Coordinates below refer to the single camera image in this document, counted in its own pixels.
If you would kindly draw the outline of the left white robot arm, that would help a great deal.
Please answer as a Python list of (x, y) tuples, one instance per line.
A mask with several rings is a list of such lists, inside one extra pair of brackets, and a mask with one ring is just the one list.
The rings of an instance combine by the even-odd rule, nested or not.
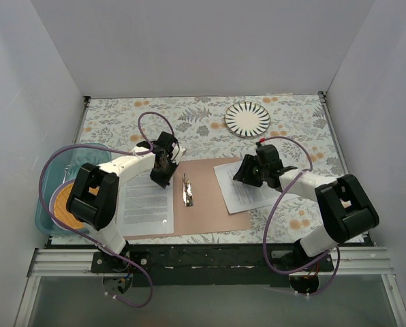
[(165, 189), (185, 151), (175, 136), (163, 131), (154, 141), (137, 143), (130, 153), (99, 165), (85, 163), (79, 169), (66, 209), (109, 253), (106, 263), (114, 272), (125, 271), (130, 263), (129, 254), (123, 251), (127, 241), (115, 222), (120, 188), (137, 175), (149, 172), (150, 179)]

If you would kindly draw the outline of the pink file folder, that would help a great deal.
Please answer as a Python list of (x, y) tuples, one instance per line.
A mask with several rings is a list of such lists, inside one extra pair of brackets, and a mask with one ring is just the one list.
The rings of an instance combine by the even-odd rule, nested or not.
[[(174, 232), (128, 238), (158, 238), (164, 236), (185, 236), (211, 232), (248, 230), (251, 227), (248, 212), (230, 214), (225, 205), (214, 167), (230, 164), (239, 158), (199, 159), (180, 162), (170, 185), (173, 188)], [(183, 174), (192, 184), (193, 206), (186, 207), (183, 202)]]

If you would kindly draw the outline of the printed paper sheet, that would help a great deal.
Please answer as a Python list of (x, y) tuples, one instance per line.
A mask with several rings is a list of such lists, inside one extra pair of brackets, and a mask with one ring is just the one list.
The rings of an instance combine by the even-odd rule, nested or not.
[(137, 175), (120, 188), (116, 224), (128, 238), (173, 233), (173, 188), (160, 187), (150, 172)]
[(228, 212), (234, 214), (272, 206), (281, 193), (271, 189), (266, 183), (261, 187), (254, 187), (234, 181), (233, 176), (238, 172), (240, 165), (241, 161), (236, 161), (214, 167)]

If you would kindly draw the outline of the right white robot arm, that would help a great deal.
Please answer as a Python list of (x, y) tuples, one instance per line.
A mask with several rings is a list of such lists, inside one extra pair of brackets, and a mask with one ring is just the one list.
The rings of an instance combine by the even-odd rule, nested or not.
[(259, 144), (255, 155), (245, 155), (233, 180), (253, 187), (266, 184), (317, 203), (323, 225), (297, 240), (287, 256), (300, 270), (312, 269), (325, 251), (379, 225), (379, 215), (354, 175), (325, 177), (284, 166), (272, 144)]

